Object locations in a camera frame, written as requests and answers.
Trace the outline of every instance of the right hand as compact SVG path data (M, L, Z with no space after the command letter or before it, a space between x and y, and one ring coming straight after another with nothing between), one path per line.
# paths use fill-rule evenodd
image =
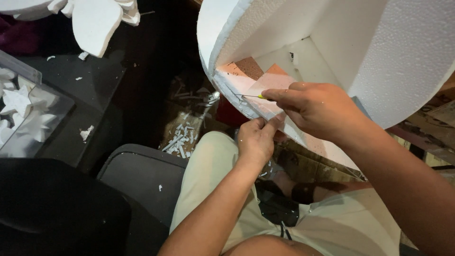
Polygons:
M305 133L338 146L376 126L333 84L294 82L289 89L268 89L262 96L276 101Z

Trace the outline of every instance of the khaki shorts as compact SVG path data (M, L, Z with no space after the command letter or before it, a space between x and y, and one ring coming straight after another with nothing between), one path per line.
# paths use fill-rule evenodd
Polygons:
M233 168L238 158L235 142L220 132L209 132L197 144L183 176L170 233L195 209ZM288 231L294 241L325 256L397 256L400 228L374 189L335 195L310 205L299 205L299 219ZM262 216L253 186L222 253L256 235L281 235L281 227Z

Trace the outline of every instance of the purple fabric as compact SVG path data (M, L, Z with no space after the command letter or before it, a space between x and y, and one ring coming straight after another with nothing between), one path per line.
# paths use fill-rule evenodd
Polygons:
M38 22L19 21L0 15L0 50L9 54L31 54L38 50Z

